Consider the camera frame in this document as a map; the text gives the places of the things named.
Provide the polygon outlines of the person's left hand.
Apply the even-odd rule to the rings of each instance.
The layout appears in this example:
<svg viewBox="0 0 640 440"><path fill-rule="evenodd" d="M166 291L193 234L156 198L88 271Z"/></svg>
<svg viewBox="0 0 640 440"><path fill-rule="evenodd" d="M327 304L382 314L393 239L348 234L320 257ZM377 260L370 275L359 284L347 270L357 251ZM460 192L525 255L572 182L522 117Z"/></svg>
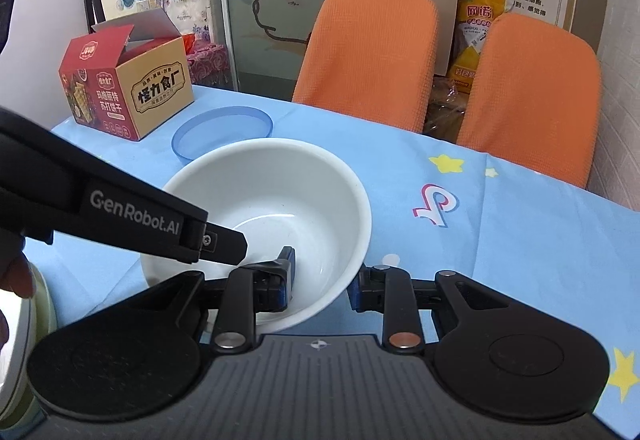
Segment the person's left hand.
<svg viewBox="0 0 640 440"><path fill-rule="evenodd" d="M36 289L32 268L23 252L24 244L20 235L1 231L0 283L2 290L28 299L34 296Z"/></svg>

